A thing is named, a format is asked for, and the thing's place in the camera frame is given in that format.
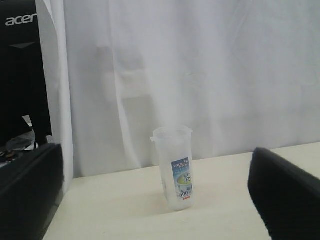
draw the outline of white table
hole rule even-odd
[[[320,143],[274,152],[320,177]],[[181,212],[158,167],[74,179],[44,240],[270,240],[247,189],[251,157],[194,161],[195,205]]]

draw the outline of plastic container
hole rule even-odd
[[[174,211],[194,204],[191,133],[182,125],[161,127],[151,138],[158,153],[164,195]]]

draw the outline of desk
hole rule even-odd
[[[320,177],[320,143],[274,152]],[[181,212],[157,166],[74,179],[44,240],[270,240],[247,189],[251,157],[194,161],[195,204]]]

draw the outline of computer monitor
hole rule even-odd
[[[30,131],[52,135],[35,0],[0,0],[0,146]]]

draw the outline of acer monitor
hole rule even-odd
[[[0,0],[0,146],[30,131],[52,135],[35,0]]]

